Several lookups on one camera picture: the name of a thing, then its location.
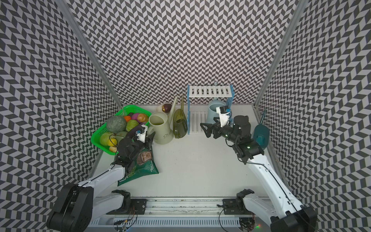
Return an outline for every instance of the yellow fruit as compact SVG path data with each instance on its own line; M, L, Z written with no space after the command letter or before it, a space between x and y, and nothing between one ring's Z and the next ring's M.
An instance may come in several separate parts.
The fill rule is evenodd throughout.
M110 150L111 152L116 153L116 152L117 152L117 147L109 147L109 150Z
M113 142L113 139L115 139L115 135L111 132L105 132L101 135L100 139L99 139L99 142L103 145L103 146L109 146L108 143L111 143L109 141L109 139L112 140Z
M111 139L108 140L108 143L107 145L110 146L110 147L113 147L113 146L116 146L117 145L117 139L115 138L112 138L113 136L111 136Z

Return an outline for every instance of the printed face on bag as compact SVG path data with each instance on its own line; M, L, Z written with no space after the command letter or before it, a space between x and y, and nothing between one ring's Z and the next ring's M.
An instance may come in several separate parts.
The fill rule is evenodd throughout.
M137 164L142 165L142 164L144 164L145 162L147 162L151 159L152 159L152 152L150 152L150 151L141 152L141 153L139 153L139 156L137 158Z

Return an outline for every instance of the plastic fruit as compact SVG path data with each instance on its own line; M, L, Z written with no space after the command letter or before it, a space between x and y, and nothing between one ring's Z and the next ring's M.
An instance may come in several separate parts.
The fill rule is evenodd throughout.
M131 120L131 117L128 115L128 116L124 116L124 119L126 120L126 122L130 121Z
M139 125L139 123L138 123L136 120L132 119L132 120L128 121L125 130L126 130L127 132L129 132L129 131L131 131L131 129L133 129L133 128L136 127L137 125Z
M106 128L109 132L118 133L125 130L126 120L122 116L114 115L107 120Z
M111 152L116 153L116 152L117 152L117 147L109 147L109 150L110 150Z
M148 122L148 116L146 114L139 114L137 117L137 121L141 122Z
M131 116L131 119L136 120L138 118L138 115L139 115L139 113L133 114L133 116Z
M116 141L116 144L117 144L117 140L115 139L115 135L111 132L105 132L99 138L99 142L103 146L108 146L108 143L113 144L114 140Z
M163 106L162 106L162 111L164 112L164 113L169 113L170 112L170 110L171 110L171 104L170 103L165 103Z
M125 138L127 133L127 131L120 131L119 133L116 133L117 143L120 143L121 139Z
M110 139L108 139L108 143L107 143L107 146L116 146L117 145L117 139L113 138L113 136L110 137Z

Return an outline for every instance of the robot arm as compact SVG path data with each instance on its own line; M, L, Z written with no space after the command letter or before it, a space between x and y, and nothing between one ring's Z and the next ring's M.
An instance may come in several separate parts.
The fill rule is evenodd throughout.
M236 116L233 125L228 126L224 122L227 106L217 108L220 121L214 118L215 124L201 123L206 137L212 134L214 138L220 136L232 141L231 146L237 157L249 166L255 176L262 183L267 192L273 207L261 200L251 190L244 190L237 194L236 202L240 202L241 210L254 212L265 223L270 225L275 232L314 232L317 221L317 214L311 207L304 205L290 192L286 185L273 170L264 151L259 144L251 139L249 118L247 116Z
M145 136L147 127L142 128L132 137L123 138L118 145L115 161L104 172L77 184L69 183L62 187L49 214L46 226L61 232L83 232L91 220L110 211L130 210L130 193L115 190L108 196L98 195L113 183L127 176L133 161L145 147L152 148L155 133Z

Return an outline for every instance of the green fruit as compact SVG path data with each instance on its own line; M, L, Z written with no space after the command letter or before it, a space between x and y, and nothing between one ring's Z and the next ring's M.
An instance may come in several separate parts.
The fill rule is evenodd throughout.
M126 120L118 115L114 115L107 120L106 128L109 132L118 133L126 128Z
M110 140L112 140L112 142L115 142L116 139L115 139L115 135L111 132L105 132L101 135L101 137L99 138L99 143L103 146L108 146L108 143L110 142Z
M139 123L134 119L128 121L128 123L126 125L126 131L129 132L131 129L133 129L137 125L139 125Z
M126 132L126 131L120 131L119 133L116 133L117 143L119 143L121 141L121 139L125 138L127 133L128 132Z

